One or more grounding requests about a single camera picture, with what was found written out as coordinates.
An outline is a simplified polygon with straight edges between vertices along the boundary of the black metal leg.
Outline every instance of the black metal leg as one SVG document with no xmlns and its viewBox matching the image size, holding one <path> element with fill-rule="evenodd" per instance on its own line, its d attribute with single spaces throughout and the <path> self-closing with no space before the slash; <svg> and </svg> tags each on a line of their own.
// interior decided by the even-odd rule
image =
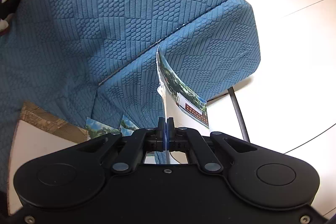
<svg viewBox="0 0 336 224">
<path fill-rule="evenodd" d="M 235 108 L 235 112 L 236 112 L 236 116 L 237 116 L 237 119 L 238 119 L 238 122 L 239 122 L 241 134 L 243 135 L 243 140 L 246 141 L 246 142 L 250 142 L 250 138 L 249 138 L 249 135 L 247 133 L 244 118 L 243 118 L 242 112 L 240 110 L 240 107 L 239 107 L 239 104 L 238 104 L 238 101 L 237 101 L 237 98 L 236 98 L 236 95 L 235 95 L 235 90 L 233 89 L 233 87 L 230 87 L 230 88 L 227 89 L 227 91 L 230 94 L 233 107 Z"/>
</svg>

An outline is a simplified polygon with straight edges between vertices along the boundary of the textured blue fabric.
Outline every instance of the textured blue fabric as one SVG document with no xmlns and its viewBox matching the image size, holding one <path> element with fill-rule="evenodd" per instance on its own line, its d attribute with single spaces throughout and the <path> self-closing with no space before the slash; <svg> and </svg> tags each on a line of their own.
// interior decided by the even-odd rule
<svg viewBox="0 0 336 224">
<path fill-rule="evenodd" d="M 204 99 L 260 62 L 244 0 L 22 0 L 11 26 L 0 38 L 0 190 L 24 100 L 81 127 L 119 127 L 123 114 L 155 126 L 157 45 Z"/>
</svg>

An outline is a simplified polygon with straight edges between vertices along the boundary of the screw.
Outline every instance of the screw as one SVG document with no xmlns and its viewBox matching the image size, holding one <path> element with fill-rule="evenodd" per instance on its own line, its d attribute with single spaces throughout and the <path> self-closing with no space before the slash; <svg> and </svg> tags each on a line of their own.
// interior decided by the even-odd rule
<svg viewBox="0 0 336 224">
<path fill-rule="evenodd" d="M 128 169 L 128 164 L 124 163 L 124 162 L 117 162 L 116 164 L 112 165 L 112 168 L 115 171 L 125 171 Z"/>
<path fill-rule="evenodd" d="M 208 171 L 218 171 L 221 166 L 215 162 L 209 162 L 204 166 L 204 168 Z"/>
<path fill-rule="evenodd" d="M 303 216 L 300 219 L 301 224 L 308 224 L 310 222 L 310 216 Z"/>
<path fill-rule="evenodd" d="M 25 216 L 25 222 L 27 224 L 34 224 L 35 223 L 35 218 L 33 218 L 32 216 Z"/>
</svg>

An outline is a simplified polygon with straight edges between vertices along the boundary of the blue quilted fabric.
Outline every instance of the blue quilted fabric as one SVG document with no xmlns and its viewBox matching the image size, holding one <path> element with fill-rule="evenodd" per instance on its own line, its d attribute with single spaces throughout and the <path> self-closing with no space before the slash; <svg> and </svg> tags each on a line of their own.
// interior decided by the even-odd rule
<svg viewBox="0 0 336 224">
<path fill-rule="evenodd" d="M 22 0 L 0 38 L 0 190 L 24 100 L 75 125 L 86 117 L 139 127 L 163 115 L 156 89 L 160 45 L 177 75 L 204 99 L 260 62 L 244 0 Z"/>
</svg>

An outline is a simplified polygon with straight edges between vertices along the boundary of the white tile floor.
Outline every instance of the white tile floor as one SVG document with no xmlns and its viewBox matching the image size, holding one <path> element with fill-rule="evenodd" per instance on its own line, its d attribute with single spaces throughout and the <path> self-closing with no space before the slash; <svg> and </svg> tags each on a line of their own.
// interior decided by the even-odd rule
<svg viewBox="0 0 336 224">
<path fill-rule="evenodd" d="M 285 153 L 336 123 L 336 0 L 247 1 L 256 17 L 261 63 L 235 87 L 236 96 L 251 142 Z M 211 102 L 208 116 L 211 131 L 241 138 L 229 96 Z M 323 135 L 291 155 L 320 173 L 314 206 L 326 214 L 336 207 L 336 180 L 331 179 L 336 152 L 330 144 L 336 130 Z"/>
</svg>

